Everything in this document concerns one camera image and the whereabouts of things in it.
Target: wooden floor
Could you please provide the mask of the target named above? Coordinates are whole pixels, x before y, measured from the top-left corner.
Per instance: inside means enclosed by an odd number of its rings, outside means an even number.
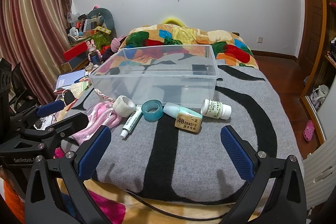
[[[299,100],[304,88],[304,73],[294,60],[270,56],[255,55],[254,57],[258,62],[259,69],[279,94],[282,106],[295,133],[301,155],[304,159],[307,158],[309,153],[313,153],[317,149],[318,143],[315,136],[310,143],[306,143],[303,138],[303,131],[309,120]]]

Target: gray and black blanket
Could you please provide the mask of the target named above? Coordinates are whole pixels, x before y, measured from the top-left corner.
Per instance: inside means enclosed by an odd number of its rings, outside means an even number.
[[[223,204],[235,202],[246,186],[226,150],[220,131],[231,125],[256,151],[285,159],[296,155],[303,163],[295,136],[278,94],[255,68],[221,65],[214,100],[232,107],[229,120],[204,117],[198,134],[174,127],[175,119],[164,114],[157,122],[143,117],[133,132],[122,139],[127,119],[112,128],[112,139],[94,180],[113,183],[142,198],[177,203]],[[100,98],[87,90],[66,117],[85,112]],[[62,149],[75,151],[78,144],[68,138]],[[270,180],[264,199],[273,185]]]

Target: transparent storage box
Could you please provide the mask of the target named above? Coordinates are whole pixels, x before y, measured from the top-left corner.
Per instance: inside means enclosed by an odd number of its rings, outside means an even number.
[[[90,75],[94,88],[136,104],[157,99],[200,108],[213,99],[218,67],[211,45],[123,48]]]

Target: blue gripper pad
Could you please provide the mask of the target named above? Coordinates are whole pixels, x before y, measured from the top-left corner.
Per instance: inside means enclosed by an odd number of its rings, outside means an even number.
[[[87,149],[83,157],[78,162],[78,178],[82,181],[88,180],[92,177],[93,172],[101,160],[101,157],[103,157],[107,147],[111,142],[111,130],[108,127],[99,127],[91,138],[93,138],[97,133],[99,135],[95,138],[91,146]]]
[[[48,105],[39,107],[36,111],[36,116],[40,118],[47,117],[51,114],[61,111],[64,107],[65,107],[64,102],[62,100],[57,100]]]
[[[253,162],[226,126],[220,131],[220,141],[241,179],[247,182],[252,181],[254,178]]]

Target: striped curtain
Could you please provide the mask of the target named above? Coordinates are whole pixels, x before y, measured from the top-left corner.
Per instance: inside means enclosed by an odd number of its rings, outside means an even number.
[[[21,62],[29,88],[40,104],[54,100],[63,52],[70,48],[66,0],[0,0],[0,56]]]

